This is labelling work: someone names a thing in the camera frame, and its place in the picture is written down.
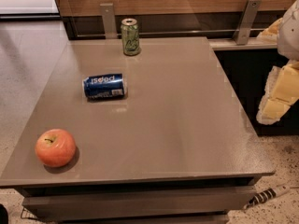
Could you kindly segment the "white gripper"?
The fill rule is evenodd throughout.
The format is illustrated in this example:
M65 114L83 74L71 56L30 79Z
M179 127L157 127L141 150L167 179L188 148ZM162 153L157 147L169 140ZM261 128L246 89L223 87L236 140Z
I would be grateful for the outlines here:
M299 0L285 12L282 19L274 21L257 36L258 39L278 44L278 53L289 59L279 68L270 71L264 87L264 96L258 107L256 119L272 125L299 100Z

